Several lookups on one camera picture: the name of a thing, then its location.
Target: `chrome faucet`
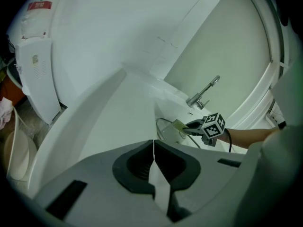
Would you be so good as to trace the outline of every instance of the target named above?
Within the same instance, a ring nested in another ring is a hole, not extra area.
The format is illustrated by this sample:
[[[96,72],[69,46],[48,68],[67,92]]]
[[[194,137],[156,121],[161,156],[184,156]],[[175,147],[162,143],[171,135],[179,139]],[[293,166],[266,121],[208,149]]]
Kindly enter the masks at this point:
[[[220,79],[220,76],[216,76],[200,93],[197,93],[196,95],[194,95],[191,99],[187,100],[186,103],[188,106],[192,107],[194,104],[196,104],[198,106],[199,109],[203,109],[205,107],[206,104],[208,104],[209,100],[203,104],[200,99],[202,98],[202,95],[204,94],[204,92],[206,92],[210,87],[213,87],[214,84],[216,84],[218,82],[218,80]]]

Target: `sink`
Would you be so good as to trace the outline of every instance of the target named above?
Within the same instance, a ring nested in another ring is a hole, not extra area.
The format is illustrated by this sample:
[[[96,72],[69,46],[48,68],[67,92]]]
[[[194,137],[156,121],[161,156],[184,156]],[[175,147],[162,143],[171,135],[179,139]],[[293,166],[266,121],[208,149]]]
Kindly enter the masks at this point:
[[[160,139],[162,136],[166,141],[197,148],[197,145],[190,139],[190,137],[180,133],[169,121],[173,122],[174,120],[178,119],[184,124],[187,124],[190,121],[202,119],[203,116],[210,114],[206,108],[198,110],[188,107],[186,102],[178,100],[173,101],[167,99],[155,99],[154,110],[156,123],[160,131],[160,133],[158,133],[158,137]],[[202,149],[224,151],[220,141],[217,141],[215,147],[211,147],[205,145],[200,136],[191,137]]]
[[[43,185],[86,157],[156,140],[158,118],[188,123],[210,114],[206,108],[190,108],[187,99],[165,81],[131,69],[120,69],[90,87],[64,111],[42,142],[30,174],[28,196],[33,198]],[[170,123],[158,123],[168,141],[197,147]],[[220,142],[210,147],[199,136],[193,139],[200,148],[224,151]]]

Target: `black and white cube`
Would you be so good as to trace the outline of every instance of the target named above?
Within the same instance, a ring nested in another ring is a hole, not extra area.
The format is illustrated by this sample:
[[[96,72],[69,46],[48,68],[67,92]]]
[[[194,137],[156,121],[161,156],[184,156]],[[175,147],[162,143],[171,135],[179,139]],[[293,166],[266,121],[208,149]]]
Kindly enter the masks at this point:
[[[202,131],[211,139],[217,137],[224,133],[225,120],[222,118],[221,114],[213,113],[208,115],[204,124],[202,125]]]

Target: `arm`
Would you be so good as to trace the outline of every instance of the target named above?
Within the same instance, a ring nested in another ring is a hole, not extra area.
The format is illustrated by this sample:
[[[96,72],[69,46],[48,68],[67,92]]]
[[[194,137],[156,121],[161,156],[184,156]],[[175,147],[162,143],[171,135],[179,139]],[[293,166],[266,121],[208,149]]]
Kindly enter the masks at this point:
[[[239,146],[242,148],[248,149],[248,147],[255,142],[264,141],[267,136],[272,134],[273,132],[278,131],[279,128],[272,129],[255,129],[255,130],[233,130],[228,129],[229,133],[232,137],[232,144],[235,146]],[[229,143],[228,135],[224,132],[224,134],[217,137],[218,140],[222,140],[224,142]]]

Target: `white wall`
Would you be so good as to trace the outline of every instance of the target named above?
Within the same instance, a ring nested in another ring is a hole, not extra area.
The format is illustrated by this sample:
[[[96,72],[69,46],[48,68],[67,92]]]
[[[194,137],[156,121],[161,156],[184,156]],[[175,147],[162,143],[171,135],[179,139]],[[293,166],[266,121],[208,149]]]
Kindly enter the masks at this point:
[[[53,79],[59,100],[69,106],[124,64],[149,72],[155,62],[166,63],[180,55],[218,1],[60,0],[51,26]],[[26,7],[8,30],[13,44],[22,38],[19,24]],[[180,36],[174,43],[171,39],[176,33]],[[167,47],[171,54],[162,54]]]
[[[165,81],[190,97],[216,75],[202,102],[228,118],[249,96],[269,64],[267,37],[251,0],[220,0]]]
[[[265,118],[257,122],[254,126],[251,127],[252,129],[271,129],[271,125],[267,122]]]

